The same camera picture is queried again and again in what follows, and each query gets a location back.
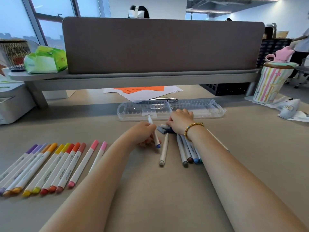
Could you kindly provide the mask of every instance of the ceiling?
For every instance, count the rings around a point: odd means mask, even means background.
[[[272,2],[260,0],[187,0],[187,8],[195,10],[226,10],[233,13]],[[211,18],[220,15],[226,14],[210,13]]]

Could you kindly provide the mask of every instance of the clear plastic case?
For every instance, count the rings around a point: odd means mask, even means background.
[[[225,110],[211,99],[147,100],[126,102],[118,106],[117,115],[121,121],[168,120],[172,111],[187,109],[194,112],[195,119],[222,117]]]

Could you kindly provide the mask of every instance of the white shirt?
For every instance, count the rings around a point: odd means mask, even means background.
[[[309,53],[309,28],[304,32],[304,36],[307,36],[306,39],[301,40],[294,48],[298,52],[307,52]]]

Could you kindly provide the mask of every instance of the tissue pack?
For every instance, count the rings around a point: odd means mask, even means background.
[[[68,66],[64,50],[43,45],[27,55],[23,62],[27,73],[56,73]]]

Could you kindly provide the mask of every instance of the person's right hand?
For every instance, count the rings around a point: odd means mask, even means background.
[[[166,124],[174,130],[175,133],[184,135],[186,128],[194,123],[193,112],[188,112],[187,109],[178,109],[173,111],[171,117]]]

